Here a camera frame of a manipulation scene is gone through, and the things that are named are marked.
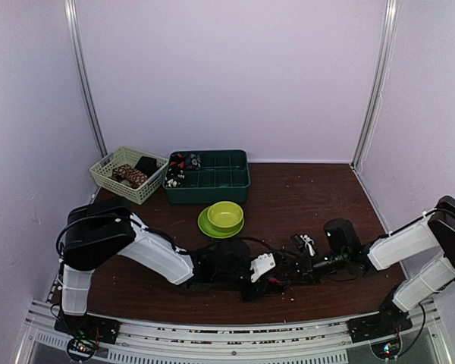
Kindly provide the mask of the red navy striped tie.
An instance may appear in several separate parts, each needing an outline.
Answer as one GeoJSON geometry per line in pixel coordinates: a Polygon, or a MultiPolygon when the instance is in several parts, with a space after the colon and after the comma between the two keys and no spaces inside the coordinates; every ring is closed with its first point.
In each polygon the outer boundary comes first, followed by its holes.
{"type": "Polygon", "coordinates": [[[279,278],[279,277],[275,277],[275,276],[268,277],[267,278],[267,282],[270,285],[273,285],[273,286],[276,286],[276,287],[286,287],[290,283],[289,281],[287,281],[285,279],[282,279],[282,278],[279,278]]]}

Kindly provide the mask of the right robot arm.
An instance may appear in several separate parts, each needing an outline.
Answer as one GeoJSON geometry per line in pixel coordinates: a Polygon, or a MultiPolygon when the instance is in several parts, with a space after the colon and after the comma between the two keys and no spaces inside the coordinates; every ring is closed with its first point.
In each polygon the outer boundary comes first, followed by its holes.
{"type": "Polygon", "coordinates": [[[402,323],[402,312],[410,311],[455,281],[455,199],[452,196],[441,197],[431,211],[371,243],[361,243],[347,219],[330,220],[323,230],[329,253],[319,255],[310,240],[302,240],[301,254],[288,262],[285,275],[291,283],[318,283],[321,277],[341,269],[355,276],[366,276],[430,249],[438,251],[418,274],[389,293],[389,306],[373,321],[379,334],[390,334],[402,323]]]}

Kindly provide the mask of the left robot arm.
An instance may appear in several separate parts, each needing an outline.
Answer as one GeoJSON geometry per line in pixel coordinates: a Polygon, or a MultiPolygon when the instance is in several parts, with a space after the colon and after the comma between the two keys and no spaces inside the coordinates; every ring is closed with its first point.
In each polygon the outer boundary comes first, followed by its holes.
{"type": "Polygon", "coordinates": [[[275,253],[253,258],[247,243],[239,238],[184,249],[166,233],[145,224],[124,199],[71,210],[56,240],[56,251],[62,284],[60,310],[65,325],[78,337],[94,329],[93,318],[86,314],[93,273],[115,256],[131,259],[187,290],[226,287],[250,301],[284,289],[275,253]]]}

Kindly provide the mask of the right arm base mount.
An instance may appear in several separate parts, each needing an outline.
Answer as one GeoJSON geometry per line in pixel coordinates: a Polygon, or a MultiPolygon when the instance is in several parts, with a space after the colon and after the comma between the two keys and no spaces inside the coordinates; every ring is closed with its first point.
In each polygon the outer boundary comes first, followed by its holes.
{"type": "Polygon", "coordinates": [[[397,286],[394,286],[390,290],[375,314],[347,321],[347,329],[353,343],[397,335],[413,327],[409,313],[402,311],[393,303],[396,289],[397,286]]]}

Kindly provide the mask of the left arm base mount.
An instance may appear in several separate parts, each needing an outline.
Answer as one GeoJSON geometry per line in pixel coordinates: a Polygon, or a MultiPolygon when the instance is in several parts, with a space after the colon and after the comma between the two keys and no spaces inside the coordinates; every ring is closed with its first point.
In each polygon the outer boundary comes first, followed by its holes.
{"type": "Polygon", "coordinates": [[[115,344],[120,322],[112,318],[103,318],[96,315],[82,316],[66,315],[59,312],[54,329],[71,336],[77,336],[94,343],[115,344]]]}

